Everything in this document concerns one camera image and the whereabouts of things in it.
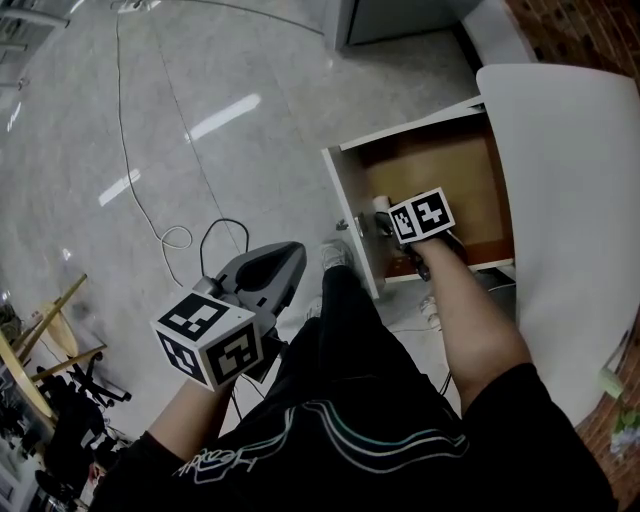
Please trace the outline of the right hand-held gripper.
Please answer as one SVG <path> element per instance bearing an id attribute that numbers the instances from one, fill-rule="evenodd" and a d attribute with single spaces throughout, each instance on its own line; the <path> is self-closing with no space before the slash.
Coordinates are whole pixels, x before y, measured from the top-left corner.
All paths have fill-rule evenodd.
<path id="1" fill-rule="evenodd" d="M 430 279 L 430 269 L 414 245 L 431 239 L 442 240 L 463 261 L 463 242 L 452 232 L 455 220 L 441 187 L 423 192 L 374 215 L 380 236 L 394 239 L 395 248 L 408 257 L 422 280 Z"/>

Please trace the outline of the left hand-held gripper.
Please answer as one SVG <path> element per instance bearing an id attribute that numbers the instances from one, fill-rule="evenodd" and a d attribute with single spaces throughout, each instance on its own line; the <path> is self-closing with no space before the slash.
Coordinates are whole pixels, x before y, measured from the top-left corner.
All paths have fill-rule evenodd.
<path id="1" fill-rule="evenodd" d="M 305 268 L 303 244 L 274 243 L 180 291 L 150 320 L 169 364 L 213 391 L 242 374 L 262 382 L 285 346 L 277 318 Z"/>

